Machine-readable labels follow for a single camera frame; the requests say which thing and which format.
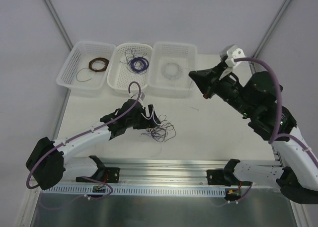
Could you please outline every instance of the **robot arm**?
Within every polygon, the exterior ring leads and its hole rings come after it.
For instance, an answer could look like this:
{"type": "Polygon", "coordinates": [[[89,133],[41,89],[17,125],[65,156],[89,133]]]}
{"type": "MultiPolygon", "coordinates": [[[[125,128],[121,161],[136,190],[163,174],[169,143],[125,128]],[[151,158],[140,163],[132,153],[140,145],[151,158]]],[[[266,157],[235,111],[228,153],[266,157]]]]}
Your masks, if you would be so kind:
{"type": "MultiPolygon", "coordinates": [[[[143,93],[138,97],[135,96],[127,100],[121,108],[105,115],[99,122],[70,138],[53,141],[47,137],[40,139],[26,162],[26,167],[30,171],[29,177],[33,175],[43,190],[53,187],[61,180],[75,179],[78,182],[87,182],[81,178],[82,176],[103,181],[107,170],[96,156],[77,159],[71,159],[71,157],[93,145],[124,134],[127,128],[146,129],[160,124],[153,105],[143,106],[145,97],[143,93]],[[152,118],[147,117],[146,109],[152,118]]],[[[31,187],[28,184],[29,178],[27,187],[29,189],[37,187],[31,187]]]]}
{"type": "MultiPolygon", "coordinates": [[[[275,129],[278,104],[269,72],[253,74],[247,84],[242,86],[232,71],[238,65],[235,59],[244,57],[243,51],[233,45],[224,49],[220,56],[221,62],[214,68],[190,72],[189,76],[197,84],[204,98],[209,99],[216,94],[244,119],[249,118],[248,125],[263,140],[270,141],[275,129]]],[[[248,162],[231,159],[223,169],[220,179],[224,180],[223,184],[227,186],[237,183],[238,180],[256,182],[280,189],[284,196],[294,202],[318,204],[317,158],[307,148],[296,120],[284,106],[278,133],[283,135],[278,134],[271,144],[285,161],[286,167],[250,165],[248,162]],[[291,139],[291,135],[300,142],[291,139]]]]}

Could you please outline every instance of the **black bracket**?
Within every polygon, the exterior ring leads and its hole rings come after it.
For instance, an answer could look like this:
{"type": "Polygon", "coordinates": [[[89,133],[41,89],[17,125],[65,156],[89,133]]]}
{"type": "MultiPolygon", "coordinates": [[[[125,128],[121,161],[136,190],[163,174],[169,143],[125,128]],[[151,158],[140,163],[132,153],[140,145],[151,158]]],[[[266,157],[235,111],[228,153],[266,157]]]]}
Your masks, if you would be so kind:
{"type": "MultiPolygon", "coordinates": [[[[239,180],[236,178],[229,182],[224,178],[223,169],[215,169],[215,170],[207,170],[207,179],[208,179],[208,185],[210,186],[231,186],[236,185],[239,186],[239,180]]],[[[249,186],[249,181],[243,181],[242,186],[249,186]]]]}
{"type": "Polygon", "coordinates": [[[106,167],[105,175],[107,177],[106,183],[118,183],[119,182],[119,171],[117,167],[106,167]]]}

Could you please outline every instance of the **cable clip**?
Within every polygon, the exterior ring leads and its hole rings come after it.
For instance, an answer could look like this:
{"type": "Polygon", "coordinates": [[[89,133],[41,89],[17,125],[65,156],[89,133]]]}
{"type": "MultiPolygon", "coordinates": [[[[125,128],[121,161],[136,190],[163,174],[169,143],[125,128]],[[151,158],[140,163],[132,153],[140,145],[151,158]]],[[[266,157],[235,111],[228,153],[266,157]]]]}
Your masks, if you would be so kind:
{"type": "Polygon", "coordinates": [[[303,151],[311,151],[312,148],[311,147],[307,147],[307,149],[303,149],[303,151]]]}
{"type": "Polygon", "coordinates": [[[87,194],[84,194],[84,197],[87,197],[87,199],[90,200],[90,196],[88,196],[87,194]]]}

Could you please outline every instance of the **plastic basket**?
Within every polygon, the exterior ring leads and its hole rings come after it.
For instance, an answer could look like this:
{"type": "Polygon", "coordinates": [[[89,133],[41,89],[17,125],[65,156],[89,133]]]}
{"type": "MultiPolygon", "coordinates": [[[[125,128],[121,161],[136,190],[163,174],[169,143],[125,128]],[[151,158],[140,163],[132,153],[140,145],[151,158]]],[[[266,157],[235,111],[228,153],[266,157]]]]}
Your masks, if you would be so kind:
{"type": "Polygon", "coordinates": [[[186,95],[194,83],[188,76],[197,69],[197,47],[192,44],[156,42],[148,71],[148,85],[156,94],[186,95]]]}
{"type": "MultiPolygon", "coordinates": [[[[111,67],[115,50],[116,46],[113,44],[90,41],[77,42],[56,79],[57,84],[69,89],[101,89],[105,82],[107,72],[111,67]],[[98,57],[109,60],[105,72],[93,72],[88,69],[88,63],[98,57]]],[[[93,68],[95,69],[101,69],[103,66],[104,65],[98,63],[93,64],[93,68]]]]}
{"type": "MultiPolygon", "coordinates": [[[[147,73],[149,72],[150,66],[143,74],[131,72],[126,64],[125,53],[128,49],[135,49],[135,56],[142,56],[146,53],[144,58],[146,58],[149,63],[151,62],[150,58],[153,51],[151,46],[141,43],[124,43],[119,45],[114,54],[114,60],[107,76],[108,85],[118,93],[127,93],[128,85],[132,81],[138,82],[142,91],[147,87],[147,73]]],[[[132,85],[131,91],[138,91],[137,86],[132,85]]]]}

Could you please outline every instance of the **wire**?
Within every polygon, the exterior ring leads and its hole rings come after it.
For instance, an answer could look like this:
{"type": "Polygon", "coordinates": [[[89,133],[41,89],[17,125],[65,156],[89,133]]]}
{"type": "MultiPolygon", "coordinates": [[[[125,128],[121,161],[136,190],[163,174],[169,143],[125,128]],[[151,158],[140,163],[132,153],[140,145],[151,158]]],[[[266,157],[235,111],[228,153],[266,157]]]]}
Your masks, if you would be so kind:
{"type": "MultiPolygon", "coordinates": [[[[83,176],[82,178],[84,178],[84,179],[86,179],[86,180],[88,180],[88,181],[92,181],[92,182],[95,182],[95,183],[99,183],[99,184],[106,185],[106,186],[110,189],[109,193],[107,193],[107,194],[105,194],[105,195],[102,195],[101,197],[92,197],[92,196],[89,196],[89,197],[88,197],[89,200],[95,200],[95,201],[97,201],[97,200],[102,200],[102,199],[105,199],[106,197],[108,197],[109,195],[111,195],[111,194],[113,193],[113,188],[112,188],[110,185],[108,185],[108,184],[106,184],[106,183],[104,183],[104,182],[97,181],[97,180],[91,179],[91,178],[86,177],[86,176],[83,176]]],[[[49,210],[49,211],[57,211],[57,210],[60,210],[60,209],[63,209],[63,208],[65,208],[65,207],[69,206],[71,203],[73,203],[74,201],[76,201],[76,200],[79,199],[80,197],[87,197],[87,194],[85,194],[85,195],[78,195],[78,196],[76,196],[75,198],[73,198],[71,201],[67,202],[66,204],[64,204],[64,205],[62,205],[62,206],[60,206],[60,207],[53,207],[53,208],[52,208],[52,207],[46,207],[46,206],[43,205],[42,200],[41,200],[42,196],[40,195],[40,196],[39,196],[39,199],[38,199],[38,203],[39,203],[39,206],[42,207],[43,209],[46,209],[46,210],[49,210]]]]}
{"type": "Polygon", "coordinates": [[[95,59],[93,59],[93,60],[91,60],[91,61],[89,62],[88,67],[85,67],[85,68],[80,69],[80,70],[76,73],[75,78],[76,78],[76,80],[79,81],[79,82],[89,81],[89,80],[91,80],[92,78],[87,79],[87,80],[79,80],[79,79],[78,79],[78,74],[79,74],[82,70],[84,70],[84,69],[89,69],[90,72],[103,72],[103,71],[105,71],[106,68],[108,67],[108,64],[109,64],[109,60],[107,60],[107,59],[105,59],[105,58],[101,58],[101,57],[100,57],[100,58],[95,58],[95,59]],[[94,64],[94,63],[103,64],[103,65],[104,65],[104,68],[102,68],[102,69],[100,69],[100,70],[94,69],[94,68],[92,67],[92,64],[94,64]]]}
{"type": "Polygon", "coordinates": [[[87,80],[79,80],[79,79],[78,79],[78,74],[80,73],[80,71],[82,71],[82,70],[84,70],[84,69],[89,69],[89,68],[82,68],[82,69],[80,69],[80,70],[76,73],[75,78],[76,78],[76,80],[79,81],[79,82],[86,82],[86,81],[91,80],[91,78],[90,78],[90,79],[87,79],[87,80]]]}
{"type": "Polygon", "coordinates": [[[162,75],[167,78],[167,79],[170,79],[170,80],[176,80],[176,79],[179,79],[182,75],[182,68],[179,64],[175,63],[175,62],[169,62],[167,64],[165,64],[163,67],[162,67],[162,75]]]}
{"type": "MultiPolygon", "coordinates": [[[[106,183],[106,181],[107,181],[107,179],[108,179],[108,174],[106,173],[106,175],[104,176],[104,183],[106,183]]],[[[100,189],[100,188],[103,188],[105,185],[104,184],[102,184],[101,186],[99,185],[97,188],[98,189],[100,189]]]]}
{"type": "Polygon", "coordinates": [[[88,68],[89,68],[91,71],[93,71],[93,72],[104,72],[104,71],[107,69],[108,64],[109,64],[109,60],[107,60],[106,58],[103,58],[103,57],[98,57],[98,58],[95,58],[95,59],[91,60],[91,61],[88,63],[88,68]],[[92,67],[93,64],[94,64],[95,62],[97,62],[97,61],[100,61],[100,62],[103,62],[103,63],[104,63],[104,67],[103,67],[102,69],[97,70],[97,69],[94,69],[94,68],[92,67]]]}
{"type": "MultiPolygon", "coordinates": [[[[94,131],[96,131],[96,130],[98,130],[98,129],[101,129],[101,128],[103,128],[103,127],[109,125],[109,124],[112,124],[112,123],[116,122],[118,119],[120,119],[120,118],[122,118],[123,116],[125,116],[127,113],[129,113],[129,112],[136,106],[136,104],[139,102],[139,99],[140,99],[140,97],[141,97],[141,87],[140,87],[140,85],[139,85],[136,81],[133,81],[133,82],[131,82],[131,83],[129,84],[128,90],[130,91],[130,86],[131,86],[132,84],[136,84],[136,85],[138,86],[138,90],[139,90],[137,99],[136,99],[136,101],[132,104],[132,106],[130,106],[125,112],[123,112],[121,115],[117,116],[117,117],[114,118],[113,120],[110,120],[109,122],[107,122],[107,123],[105,123],[105,124],[102,124],[102,125],[100,125],[100,126],[94,128],[93,130],[87,130],[87,131],[85,131],[85,132],[83,132],[83,133],[77,134],[77,135],[75,135],[75,136],[73,136],[73,137],[67,139],[67,140],[65,141],[65,144],[67,144],[67,143],[71,142],[72,140],[77,139],[77,138],[79,138],[79,137],[81,137],[81,136],[83,136],[83,135],[89,134],[89,133],[94,132],[94,131]]],[[[37,188],[37,187],[39,186],[38,184],[35,185],[35,186],[30,186],[30,180],[31,180],[31,177],[32,177],[34,171],[36,170],[36,168],[40,165],[40,163],[41,163],[48,155],[50,155],[52,152],[54,152],[54,151],[57,150],[58,148],[62,147],[63,145],[64,145],[63,143],[58,144],[57,146],[55,146],[54,148],[52,148],[51,150],[49,150],[47,153],[45,153],[45,154],[35,163],[35,165],[32,167],[32,169],[31,169],[31,171],[30,171],[30,173],[29,173],[29,175],[28,175],[28,177],[27,177],[27,179],[26,179],[26,187],[27,187],[28,189],[34,189],[34,188],[37,188]]]]}
{"type": "Polygon", "coordinates": [[[234,190],[234,191],[238,191],[238,190],[240,191],[240,190],[241,190],[241,187],[242,187],[242,184],[243,184],[243,183],[240,181],[240,182],[239,182],[238,189],[236,189],[236,190],[234,190]]]}
{"type": "Polygon", "coordinates": [[[145,52],[141,57],[136,56],[137,50],[135,48],[127,49],[125,51],[125,57],[126,57],[126,64],[128,71],[135,73],[135,74],[144,74],[147,72],[147,69],[149,67],[149,61],[144,57],[147,55],[145,52]]]}
{"type": "Polygon", "coordinates": [[[225,205],[231,204],[231,203],[236,203],[236,204],[238,204],[239,202],[241,202],[242,200],[244,200],[244,199],[246,198],[246,196],[250,193],[250,191],[251,191],[251,189],[252,189],[252,186],[253,186],[253,182],[251,182],[251,184],[250,184],[248,190],[247,190],[238,200],[236,200],[236,201],[227,201],[227,202],[225,202],[225,203],[223,203],[223,204],[221,204],[221,205],[215,205],[214,203],[212,203],[212,205],[213,205],[214,207],[222,207],[222,206],[225,206],[225,205]]]}
{"type": "Polygon", "coordinates": [[[315,157],[315,155],[311,152],[310,148],[308,148],[299,139],[297,139],[295,136],[293,136],[291,134],[278,134],[279,129],[280,129],[280,122],[282,119],[283,101],[282,101],[282,94],[281,94],[281,90],[280,90],[280,86],[279,86],[279,81],[278,81],[278,78],[277,78],[274,70],[266,62],[259,60],[259,59],[256,59],[256,58],[252,58],[252,57],[237,58],[237,59],[234,59],[234,61],[235,62],[245,62],[246,61],[246,62],[258,63],[258,64],[262,65],[268,71],[269,75],[271,76],[271,78],[273,80],[275,92],[276,92],[277,108],[276,108],[275,125],[274,125],[272,136],[269,140],[269,143],[272,144],[275,140],[277,140],[278,138],[281,138],[281,137],[287,137],[287,138],[294,140],[296,143],[298,143],[302,147],[302,149],[308,154],[310,159],[313,161],[315,166],[318,168],[318,160],[315,157]]]}
{"type": "Polygon", "coordinates": [[[150,120],[151,118],[154,120],[154,122],[158,125],[154,128],[148,128],[146,129],[147,133],[142,133],[142,135],[147,135],[148,137],[151,137],[153,138],[154,140],[156,140],[157,142],[159,143],[162,143],[162,142],[167,142],[168,140],[174,138],[176,135],[177,135],[177,132],[174,128],[174,125],[172,125],[168,120],[167,120],[167,116],[164,115],[164,114],[161,114],[159,116],[159,120],[161,122],[161,124],[158,124],[156,121],[155,121],[155,118],[154,118],[154,111],[152,112],[150,118],[147,118],[143,115],[143,117],[147,120],[150,120]],[[167,137],[169,136],[169,131],[172,131],[173,132],[173,136],[168,138],[167,137]]]}
{"type": "Polygon", "coordinates": [[[233,72],[231,72],[231,73],[229,74],[229,76],[232,76],[232,77],[235,79],[235,81],[236,81],[237,83],[239,83],[239,78],[238,78],[238,76],[237,76],[236,74],[234,74],[233,72]]]}

